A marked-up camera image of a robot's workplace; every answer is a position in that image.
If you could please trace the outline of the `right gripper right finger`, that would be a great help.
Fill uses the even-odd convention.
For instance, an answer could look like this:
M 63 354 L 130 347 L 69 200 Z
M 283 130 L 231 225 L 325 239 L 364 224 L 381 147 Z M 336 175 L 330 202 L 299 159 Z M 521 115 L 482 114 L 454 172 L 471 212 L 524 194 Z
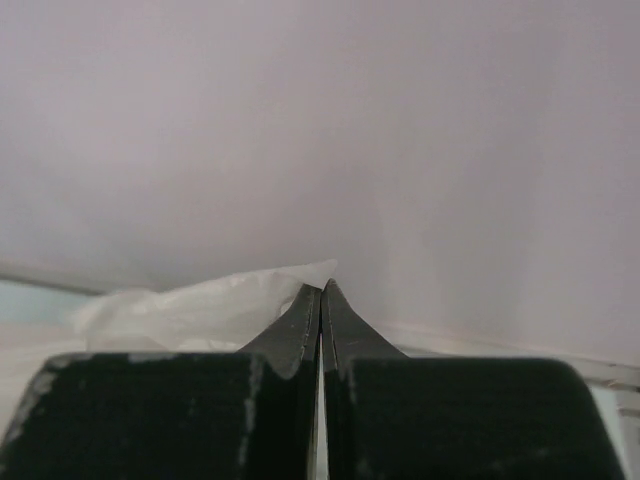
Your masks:
M 333 479 L 620 479 L 595 400 L 543 358 L 412 358 L 330 282 L 321 296 Z

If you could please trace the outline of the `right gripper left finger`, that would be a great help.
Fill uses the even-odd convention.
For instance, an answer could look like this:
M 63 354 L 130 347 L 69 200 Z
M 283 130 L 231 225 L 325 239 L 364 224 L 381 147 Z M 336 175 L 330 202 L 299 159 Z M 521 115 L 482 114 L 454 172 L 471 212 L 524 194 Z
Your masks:
M 318 289 L 234 353 L 70 353 L 29 382 L 5 479 L 310 479 Z

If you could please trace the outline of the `white printed plastic bag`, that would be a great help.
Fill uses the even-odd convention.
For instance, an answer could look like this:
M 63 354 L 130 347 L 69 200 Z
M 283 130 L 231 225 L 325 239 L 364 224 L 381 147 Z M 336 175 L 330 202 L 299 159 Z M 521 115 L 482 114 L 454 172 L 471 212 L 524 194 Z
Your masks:
M 89 351 L 237 351 L 291 307 L 305 286 L 323 289 L 322 262 L 236 273 L 165 292 L 123 290 L 68 317 Z

